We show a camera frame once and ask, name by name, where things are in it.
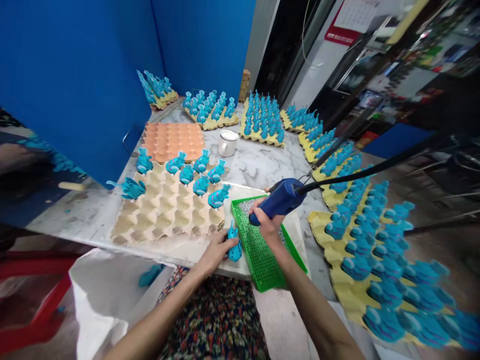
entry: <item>green plastic basket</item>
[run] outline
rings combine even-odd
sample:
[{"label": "green plastic basket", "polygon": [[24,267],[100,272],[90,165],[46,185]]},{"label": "green plastic basket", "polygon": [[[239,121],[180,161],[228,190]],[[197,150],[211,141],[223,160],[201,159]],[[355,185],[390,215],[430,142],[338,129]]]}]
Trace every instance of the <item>green plastic basket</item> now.
[{"label": "green plastic basket", "polygon": [[[251,199],[261,198],[262,196],[263,195],[247,197],[244,199],[233,200],[231,202],[231,212],[235,219],[236,227],[238,228],[238,236],[246,256],[248,269],[250,270],[251,278],[256,289],[261,293],[269,289],[286,289],[287,287],[280,265],[277,262],[277,259],[275,259],[272,250],[270,250],[270,247],[260,234],[259,227],[250,224],[248,215],[244,214],[242,209],[239,208],[239,204]],[[290,239],[289,233],[285,230],[283,225],[281,226],[281,231],[283,232],[286,246],[288,247],[291,256],[301,269],[307,273],[307,267],[302,261],[294,243]]]}]

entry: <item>marble table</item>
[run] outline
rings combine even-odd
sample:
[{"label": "marble table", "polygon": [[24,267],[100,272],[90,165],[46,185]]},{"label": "marble table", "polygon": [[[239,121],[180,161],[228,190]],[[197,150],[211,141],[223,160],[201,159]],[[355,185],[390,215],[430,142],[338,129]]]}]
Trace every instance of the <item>marble table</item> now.
[{"label": "marble table", "polygon": [[[168,114],[153,114],[149,121],[153,123],[159,121],[162,123],[191,123],[192,121],[179,104],[174,104],[176,107],[171,109]],[[236,113],[240,117],[242,112],[243,106],[239,104]],[[227,129],[238,132],[239,127],[239,125],[234,125]],[[218,140],[222,129],[224,128],[203,132],[205,147],[210,150],[211,164],[217,162],[218,159],[223,159],[218,154]],[[308,173],[311,166],[303,155],[298,135],[286,131],[284,139],[285,147],[275,147],[240,138],[235,154],[225,158],[230,171],[224,180],[253,189],[263,189],[283,178],[298,179]],[[136,158],[131,157],[120,180],[133,175],[135,163]],[[54,206],[35,218],[26,228],[30,231],[118,251],[119,247],[109,239],[109,232],[121,206],[120,193],[121,190],[118,188],[108,191],[92,181],[86,191],[71,191]],[[335,301],[336,296],[330,282],[328,265],[324,261],[321,248],[312,236],[307,220],[311,211],[328,211],[320,190],[310,192],[296,213],[310,268],[310,277],[328,300]],[[139,256],[151,257],[148,256],[148,250],[142,248],[130,252]]]}]

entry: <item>patterned clothing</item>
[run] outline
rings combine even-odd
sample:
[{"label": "patterned clothing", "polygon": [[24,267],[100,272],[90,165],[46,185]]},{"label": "patterned clothing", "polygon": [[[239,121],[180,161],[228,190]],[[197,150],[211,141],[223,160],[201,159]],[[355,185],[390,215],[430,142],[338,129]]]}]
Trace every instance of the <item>patterned clothing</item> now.
[{"label": "patterned clothing", "polygon": [[[189,272],[177,267],[161,302]],[[252,285],[212,275],[183,308],[158,359],[269,359]]]}]

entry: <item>red chair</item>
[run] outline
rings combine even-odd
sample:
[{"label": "red chair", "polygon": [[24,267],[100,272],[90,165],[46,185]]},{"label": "red chair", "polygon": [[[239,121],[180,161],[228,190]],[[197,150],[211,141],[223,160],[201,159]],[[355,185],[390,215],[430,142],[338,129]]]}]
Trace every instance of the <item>red chair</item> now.
[{"label": "red chair", "polygon": [[54,337],[65,318],[58,307],[71,285],[68,272],[80,256],[58,251],[8,251],[0,254],[0,280],[32,275],[63,275],[28,325],[0,329],[0,355],[47,342]]}]

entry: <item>white mug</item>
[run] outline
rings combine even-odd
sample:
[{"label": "white mug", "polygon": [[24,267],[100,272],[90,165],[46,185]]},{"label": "white mug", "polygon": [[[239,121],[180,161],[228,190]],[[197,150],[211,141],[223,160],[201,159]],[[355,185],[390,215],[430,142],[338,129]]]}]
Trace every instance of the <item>white mug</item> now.
[{"label": "white mug", "polygon": [[218,142],[218,153],[225,158],[232,156],[237,147],[238,139],[239,135],[236,132],[222,130],[220,132],[220,141]]}]

